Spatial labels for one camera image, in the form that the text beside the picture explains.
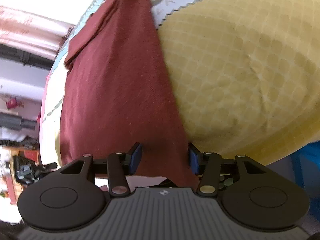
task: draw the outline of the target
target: blue plastic chair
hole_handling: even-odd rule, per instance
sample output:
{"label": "blue plastic chair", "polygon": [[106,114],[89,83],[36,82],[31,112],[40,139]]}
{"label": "blue plastic chair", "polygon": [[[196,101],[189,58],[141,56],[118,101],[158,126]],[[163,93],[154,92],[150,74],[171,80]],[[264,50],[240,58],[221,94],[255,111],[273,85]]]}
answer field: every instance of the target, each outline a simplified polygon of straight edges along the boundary
{"label": "blue plastic chair", "polygon": [[[320,141],[310,143],[290,155],[293,165],[295,182],[298,186],[304,188],[304,180],[300,162],[301,156],[304,156],[309,161],[315,163],[320,170]],[[318,221],[320,221],[320,197],[311,198],[310,212],[317,218]]]}

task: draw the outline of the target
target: red cloth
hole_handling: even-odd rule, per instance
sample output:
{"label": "red cloth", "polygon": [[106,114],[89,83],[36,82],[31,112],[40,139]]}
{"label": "red cloth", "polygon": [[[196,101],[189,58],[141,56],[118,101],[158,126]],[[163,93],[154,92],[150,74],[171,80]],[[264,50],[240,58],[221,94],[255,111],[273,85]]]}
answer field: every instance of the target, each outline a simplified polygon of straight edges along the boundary
{"label": "red cloth", "polygon": [[143,144],[137,174],[195,187],[150,0],[106,0],[69,45],[60,150],[68,163]]}

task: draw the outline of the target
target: metal screw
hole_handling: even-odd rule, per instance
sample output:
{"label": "metal screw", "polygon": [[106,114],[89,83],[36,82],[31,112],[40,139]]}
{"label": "metal screw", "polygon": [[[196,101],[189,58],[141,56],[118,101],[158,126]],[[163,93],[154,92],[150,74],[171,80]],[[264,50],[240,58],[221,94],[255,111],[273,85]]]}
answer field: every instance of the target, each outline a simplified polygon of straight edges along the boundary
{"label": "metal screw", "polygon": [[124,194],[128,191],[125,186],[115,186],[111,190],[114,194]]}
{"label": "metal screw", "polygon": [[205,194],[211,194],[216,191],[216,188],[210,185],[204,185],[200,187],[200,192]]}

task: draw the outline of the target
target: maroon garment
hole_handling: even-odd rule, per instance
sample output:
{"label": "maroon garment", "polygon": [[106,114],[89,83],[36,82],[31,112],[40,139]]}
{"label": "maroon garment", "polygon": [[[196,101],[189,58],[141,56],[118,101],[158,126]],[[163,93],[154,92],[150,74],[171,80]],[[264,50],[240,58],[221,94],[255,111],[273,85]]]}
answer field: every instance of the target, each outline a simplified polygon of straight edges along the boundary
{"label": "maroon garment", "polygon": [[106,0],[69,45],[60,150],[68,163],[143,144],[137,174],[195,187],[150,0]]}

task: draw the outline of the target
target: pink curtain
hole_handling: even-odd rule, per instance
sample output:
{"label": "pink curtain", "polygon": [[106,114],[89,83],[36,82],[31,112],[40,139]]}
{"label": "pink curtain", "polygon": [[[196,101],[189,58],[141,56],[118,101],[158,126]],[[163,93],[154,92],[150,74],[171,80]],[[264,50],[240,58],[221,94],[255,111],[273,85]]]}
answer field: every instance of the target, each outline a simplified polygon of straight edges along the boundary
{"label": "pink curtain", "polygon": [[74,25],[0,6],[0,43],[54,60]]}

